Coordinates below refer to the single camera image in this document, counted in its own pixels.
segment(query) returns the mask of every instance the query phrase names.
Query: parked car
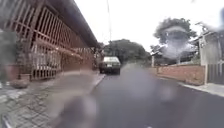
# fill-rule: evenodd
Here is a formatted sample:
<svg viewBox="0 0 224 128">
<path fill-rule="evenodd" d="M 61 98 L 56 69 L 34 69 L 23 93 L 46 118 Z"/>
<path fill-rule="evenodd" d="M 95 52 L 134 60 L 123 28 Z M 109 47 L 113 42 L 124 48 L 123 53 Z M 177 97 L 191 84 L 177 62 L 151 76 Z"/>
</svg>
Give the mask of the parked car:
<svg viewBox="0 0 224 128">
<path fill-rule="evenodd" d="M 120 74 L 120 69 L 121 69 L 121 63 L 119 59 L 115 56 L 104 57 L 99 65 L 100 73 L 115 72 L 117 74 Z"/>
</svg>

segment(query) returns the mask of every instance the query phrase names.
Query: wall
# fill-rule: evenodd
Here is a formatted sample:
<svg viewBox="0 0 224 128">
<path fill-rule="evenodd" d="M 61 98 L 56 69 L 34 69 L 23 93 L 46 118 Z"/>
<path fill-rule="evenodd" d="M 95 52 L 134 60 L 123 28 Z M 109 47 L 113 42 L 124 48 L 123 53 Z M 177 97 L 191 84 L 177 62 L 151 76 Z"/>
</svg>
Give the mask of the wall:
<svg viewBox="0 0 224 128">
<path fill-rule="evenodd" d="M 154 70 L 154 72 L 158 76 L 173 78 L 195 85 L 203 85 L 205 79 L 205 67 L 198 65 L 158 67 L 157 71 Z"/>
</svg>

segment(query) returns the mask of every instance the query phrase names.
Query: vegetation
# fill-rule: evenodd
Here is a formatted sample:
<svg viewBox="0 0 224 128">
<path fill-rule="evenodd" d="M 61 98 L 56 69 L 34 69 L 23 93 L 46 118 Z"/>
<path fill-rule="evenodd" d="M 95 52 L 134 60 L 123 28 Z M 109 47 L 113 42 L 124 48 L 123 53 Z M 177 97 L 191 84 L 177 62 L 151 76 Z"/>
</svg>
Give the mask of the vegetation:
<svg viewBox="0 0 224 128">
<path fill-rule="evenodd" d="M 159 39 L 159 42 L 161 44 L 166 44 L 167 43 L 167 36 L 168 36 L 167 33 L 166 33 L 166 30 L 171 28 L 171 27 L 174 27 L 174 26 L 179 26 L 183 30 L 185 30 L 185 34 L 186 34 L 186 37 L 187 37 L 188 40 L 191 37 L 196 37 L 197 36 L 196 32 L 191 30 L 191 28 L 190 28 L 190 26 L 191 26 L 190 20 L 186 20 L 184 18 L 181 18 L 181 19 L 176 19 L 176 18 L 165 19 L 157 27 L 154 36 Z"/>
<path fill-rule="evenodd" d="M 133 60 L 144 60 L 150 56 L 142 45 L 126 39 L 111 41 L 109 45 L 104 47 L 104 55 L 117 56 L 122 63 Z"/>
</svg>

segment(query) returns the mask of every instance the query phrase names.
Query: sky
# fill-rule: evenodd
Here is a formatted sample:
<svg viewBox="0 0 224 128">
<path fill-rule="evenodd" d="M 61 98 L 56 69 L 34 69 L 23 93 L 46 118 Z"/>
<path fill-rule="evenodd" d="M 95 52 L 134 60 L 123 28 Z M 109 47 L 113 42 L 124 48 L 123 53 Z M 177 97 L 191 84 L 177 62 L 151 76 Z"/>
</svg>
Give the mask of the sky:
<svg viewBox="0 0 224 128">
<path fill-rule="evenodd" d="M 150 51 L 150 45 L 158 44 L 153 34 L 166 18 L 186 18 L 198 33 L 204 22 L 217 28 L 223 0 L 75 0 L 96 39 L 105 44 L 110 40 L 129 39 Z"/>
</svg>

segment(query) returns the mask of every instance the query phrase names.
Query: sidewalk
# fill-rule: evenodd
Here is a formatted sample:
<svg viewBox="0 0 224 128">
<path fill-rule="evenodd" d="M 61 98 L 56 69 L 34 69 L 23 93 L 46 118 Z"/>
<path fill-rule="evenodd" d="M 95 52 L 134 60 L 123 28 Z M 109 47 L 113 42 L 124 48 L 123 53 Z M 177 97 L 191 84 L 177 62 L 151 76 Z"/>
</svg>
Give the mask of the sidewalk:
<svg viewBox="0 0 224 128">
<path fill-rule="evenodd" d="M 199 91 L 207 92 L 212 95 L 224 97 L 224 85 L 218 85 L 218 84 L 212 84 L 212 83 L 208 83 L 202 86 L 192 86 L 192 85 L 188 85 L 184 83 L 179 83 L 179 84 L 184 87 L 188 87 L 188 88 L 196 89 Z"/>
<path fill-rule="evenodd" d="M 103 77 L 96 72 L 70 72 L 25 90 L 6 90 L 0 114 L 6 113 L 15 128 L 49 128 L 67 101 L 90 93 Z"/>
</svg>

